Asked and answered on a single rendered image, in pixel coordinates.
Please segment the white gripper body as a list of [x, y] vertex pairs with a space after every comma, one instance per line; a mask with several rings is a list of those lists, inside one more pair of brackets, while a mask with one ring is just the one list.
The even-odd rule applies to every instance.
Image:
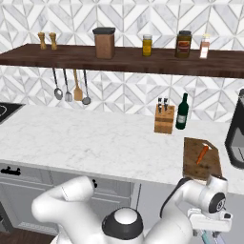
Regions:
[[191, 220], [195, 230], [205, 230], [212, 232], [229, 232], [232, 227], [231, 221], [213, 219], [193, 219]]

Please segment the brown wooden cutting board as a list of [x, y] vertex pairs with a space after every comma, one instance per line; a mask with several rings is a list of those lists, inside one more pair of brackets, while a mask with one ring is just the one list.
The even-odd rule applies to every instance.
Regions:
[[[209, 149], [197, 163], [197, 159], [205, 146], [208, 146]], [[203, 181], [206, 181], [210, 174], [221, 176], [218, 149], [208, 140], [185, 137], [182, 174]]]

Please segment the orange carrot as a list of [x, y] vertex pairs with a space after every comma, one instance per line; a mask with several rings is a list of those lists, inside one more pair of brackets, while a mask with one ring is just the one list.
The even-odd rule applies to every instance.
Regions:
[[197, 165], [200, 163], [200, 161], [202, 160], [202, 158], [204, 157], [206, 152], [210, 149], [210, 146], [208, 146], [207, 144], [203, 144], [203, 145], [204, 145], [204, 147], [203, 147], [202, 151], [200, 152], [200, 154], [196, 160]]

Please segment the plain grey cabinet panel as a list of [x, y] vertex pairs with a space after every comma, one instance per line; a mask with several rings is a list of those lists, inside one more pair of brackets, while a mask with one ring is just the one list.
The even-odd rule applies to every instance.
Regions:
[[159, 219], [160, 209], [172, 193], [174, 185], [161, 183], [135, 183], [131, 207], [142, 216], [144, 229], [150, 229]]

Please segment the grey drawer front with knob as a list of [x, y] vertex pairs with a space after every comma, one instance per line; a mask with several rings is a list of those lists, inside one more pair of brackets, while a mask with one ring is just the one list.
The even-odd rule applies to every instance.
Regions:
[[[78, 174], [51, 171], [51, 178], [55, 186], [67, 182], [75, 177], [78, 177]], [[123, 198], [128, 201], [128, 206], [131, 205], [132, 184], [130, 182], [101, 177], [91, 177], [91, 181], [93, 179], [95, 179], [97, 183], [97, 187], [94, 189], [95, 193]]]

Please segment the wooden knife block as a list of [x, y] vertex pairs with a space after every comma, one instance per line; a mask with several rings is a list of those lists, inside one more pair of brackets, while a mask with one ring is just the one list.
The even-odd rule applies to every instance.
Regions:
[[174, 106], [168, 106], [166, 110], [155, 109], [154, 131], [171, 134], [173, 131]]

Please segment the hanging metal ladle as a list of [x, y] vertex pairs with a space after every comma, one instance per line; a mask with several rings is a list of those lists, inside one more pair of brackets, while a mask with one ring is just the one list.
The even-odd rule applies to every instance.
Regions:
[[82, 103], [84, 105], [89, 105], [91, 103], [91, 99], [90, 99], [89, 94], [88, 94], [88, 84], [87, 84], [86, 70], [83, 70], [83, 74], [84, 74], [84, 81], [85, 81], [85, 88], [86, 88], [86, 95], [87, 96], [82, 99]]

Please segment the white and red spice bottle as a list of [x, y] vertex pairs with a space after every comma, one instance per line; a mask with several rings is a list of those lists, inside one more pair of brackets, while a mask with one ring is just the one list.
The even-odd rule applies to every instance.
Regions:
[[200, 43], [199, 57], [201, 59], [206, 59], [208, 57], [209, 47], [210, 47], [210, 35], [208, 33], [205, 33], [202, 36], [202, 40]]

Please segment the large brown jar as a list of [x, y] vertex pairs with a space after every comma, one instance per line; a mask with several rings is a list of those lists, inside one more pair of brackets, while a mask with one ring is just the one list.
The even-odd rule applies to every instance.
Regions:
[[192, 33], [189, 30], [181, 30], [176, 37], [175, 53], [177, 58], [188, 58], [192, 43]]

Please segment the hanging wooden spatula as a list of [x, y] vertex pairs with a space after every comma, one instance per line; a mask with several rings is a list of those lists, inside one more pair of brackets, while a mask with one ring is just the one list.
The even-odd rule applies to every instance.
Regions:
[[82, 101], [83, 100], [83, 92], [78, 85], [77, 71], [76, 70], [73, 70], [73, 76], [74, 76], [74, 82], [75, 82], [75, 89], [73, 91], [74, 100], [75, 101]]

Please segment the grey cupboard door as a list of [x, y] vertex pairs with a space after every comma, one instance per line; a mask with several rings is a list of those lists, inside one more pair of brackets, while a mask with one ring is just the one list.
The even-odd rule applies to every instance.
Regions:
[[0, 183], [0, 200], [7, 212], [11, 224], [18, 229], [41, 234], [57, 235], [58, 227], [53, 223], [36, 220], [31, 212], [32, 201], [51, 186], [43, 184]]

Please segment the small yellow jar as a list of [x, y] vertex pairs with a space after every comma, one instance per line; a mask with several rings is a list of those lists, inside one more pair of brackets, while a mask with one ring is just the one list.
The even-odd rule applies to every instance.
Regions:
[[149, 34], [143, 35], [142, 54], [150, 56], [152, 54], [153, 37]]

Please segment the hanging metal spoon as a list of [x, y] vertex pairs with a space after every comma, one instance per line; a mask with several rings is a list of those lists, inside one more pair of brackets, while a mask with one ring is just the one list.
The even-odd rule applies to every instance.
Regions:
[[[55, 69], [52, 69], [52, 72], [53, 72], [53, 77], [55, 78], [56, 77]], [[57, 100], [61, 100], [63, 98], [63, 92], [58, 86], [54, 90], [54, 95], [55, 95]]]

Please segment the brown canister with black lid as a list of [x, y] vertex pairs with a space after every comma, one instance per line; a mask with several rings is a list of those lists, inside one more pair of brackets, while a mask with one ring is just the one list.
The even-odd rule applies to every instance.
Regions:
[[95, 54], [100, 59], [112, 59], [114, 56], [115, 28], [98, 27], [92, 30], [95, 42]]

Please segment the dark wooden wall shelf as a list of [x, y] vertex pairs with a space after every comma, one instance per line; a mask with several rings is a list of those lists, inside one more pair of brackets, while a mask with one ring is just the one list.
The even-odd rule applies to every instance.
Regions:
[[201, 59], [198, 50], [190, 51], [187, 58], [176, 58], [173, 49], [154, 49], [144, 57], [140, 48], [117, 47], [112, 59], [98, 59], [94, 46], [60, 45], [54, 51], [25, 44], [1, 53], [0, 65], [244, 79], [244, 51], [210, 51]]

